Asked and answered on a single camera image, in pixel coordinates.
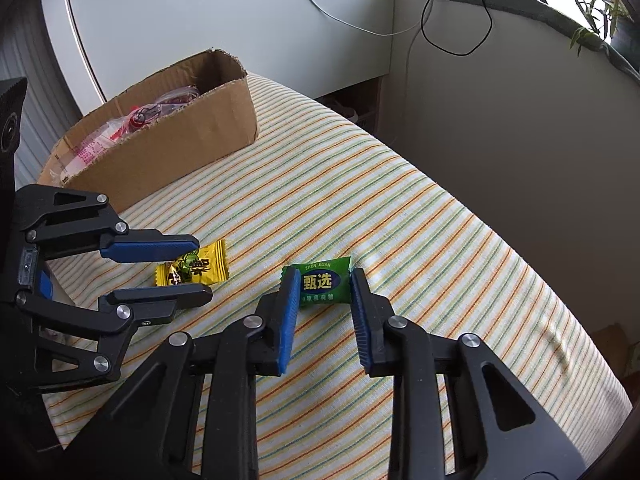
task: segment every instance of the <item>striped tablecloth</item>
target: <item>striped tablecloth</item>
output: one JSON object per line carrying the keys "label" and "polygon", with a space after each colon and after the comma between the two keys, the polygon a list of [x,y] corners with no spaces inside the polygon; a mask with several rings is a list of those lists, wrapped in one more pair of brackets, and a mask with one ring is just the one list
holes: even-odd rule
{"label": "striped tablecloth", "polygon": [[[351,255],[396,313],[438,335],[482,336],[592,462],[630,403],[549,286],[460,202],[374,137],[270,80],[251,75],[249,83],[260,123],[255,144],[122,215],[132,228],[191,233],[203,244],[225,238],[230,269],[211,303],[137,332],[123,378],[170,333],[219,332],[252,313],[262,294],[278,288],[283,265]],[[154,267],[84,254],[52,269],[79,306],[94,308],[114,288],[151,285]],[[45,396],[63,445],[117,387]],[[391,400],[391,379],[367,378],[358,362],[349,307],[304,308],[287,374],[257,380],[260,477],[385,478]],[[194,471],[203,423],[201,413]],[[450,440],[446,414],[444,425]],[[447,455],[451,466],[450,442]]]}

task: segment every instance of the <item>green candy wrapper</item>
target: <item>green candy wrapper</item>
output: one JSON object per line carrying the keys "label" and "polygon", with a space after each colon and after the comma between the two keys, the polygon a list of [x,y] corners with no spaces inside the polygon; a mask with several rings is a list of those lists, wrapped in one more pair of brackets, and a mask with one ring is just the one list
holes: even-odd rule
{"label": "green candy wrapper", "polygon": [[282,274],[289,267],[300,271],[300,305],[316,303],[351,303],[349,289],[350,256],[315,262],[312,264],[292,264],[282,268]]}

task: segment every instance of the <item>blue gripper pad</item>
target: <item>blue gripper pad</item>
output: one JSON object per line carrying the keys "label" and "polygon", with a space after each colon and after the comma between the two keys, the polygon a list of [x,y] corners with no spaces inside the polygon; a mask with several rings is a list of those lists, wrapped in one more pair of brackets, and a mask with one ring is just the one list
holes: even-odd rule
{"label": "blue gripper pad", "polygon": [[364,314],[362,296],[357,286],[354,286],[353,277],[349,280],[351,287],[351,319],[353,320],[353,331],[356,335],[358,345],[358,355],[360,364],[368,374],[371,370],[373,356],[371,354],[371,330],[367,325],[367,317]]}
{"label": "blue gripper pad", "polygon": [[170,262],[197,249],[199,249],[198,245],[192,240],[114,242],[106,249],[100,249],[100,256],[119,264]]}
{"label": "blue gripper pad", "polygon": [[47,300],[53,298],[53,283],[44,270],[40,271],[40,293]]}
{"label": "blue gripper pad", "polygon": [[287,371],[287,365],[291,358],[291,348],[293,347],[293,335],[296,331],[296,318],[300,307],[300,271],[289,267],[294,272],[293,279],[283,282],[280,285],[280,294],[285,294],[287,305],[282,316],[282,326],[280,327],[280,348],[278,353],[278,370],[280,374]]}

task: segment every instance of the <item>plastic bag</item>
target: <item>plastic bag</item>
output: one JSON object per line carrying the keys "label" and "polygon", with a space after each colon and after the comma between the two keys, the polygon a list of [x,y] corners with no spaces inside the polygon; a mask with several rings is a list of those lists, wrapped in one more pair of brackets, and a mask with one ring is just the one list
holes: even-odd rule
{"label": "plastic bag", "polygon": [[56,170],[50,172],[54,185],[65,184],[133,132],[183,108],[199,95],[195,86],[183,86],[161,95],[152,104],[134,108],[125,117],[108,121],[73,147],[68,160],[58,159]]}

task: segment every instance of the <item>black cable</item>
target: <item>black cable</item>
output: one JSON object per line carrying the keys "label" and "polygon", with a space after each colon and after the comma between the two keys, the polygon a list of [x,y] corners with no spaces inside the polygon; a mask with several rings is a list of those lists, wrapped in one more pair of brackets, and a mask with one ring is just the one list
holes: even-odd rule
{"label": "black cable", "polygon": [[489,17],[489,29],[487,30],[486,34],[484,35],[484,38],[482,38],[480,43],[478,43],[475,47],[473,47],[469,52],[465,52],[464,54],[459,54],[457,52],[452,52],[450,50],[447,50],[446,48],[442,48],[441,46],[436,45],[435,43],[433,43],[433,41],[427,38],[427,35],[424,31],[424,13],[427,11],[427,7],[429,6],[430,1],[431,0],[427,0],[427,2],[424,4],[424,8],[422,9],[422,15],[420,16],[420,30],[422,31],[422,35],[424,36],[424,39],[427,40],[427,43],[429,43],[431,46],[434,46],[438,50],[446,52],[447,54],[451,54],[452,56],[458,56],[458,57],[465,57],[465,56],[469,56],[470,54],[473,54],[486,41],[486,39],[489,37],[489,34],[491,33],[491,29],[494,28],[494,19],[491,17],[491,14],[489,13],[489,9],[487,9],[486,7],[486,1],[482,0],[482,6],[484,7],[484,12],[486,12],[486,15]]}

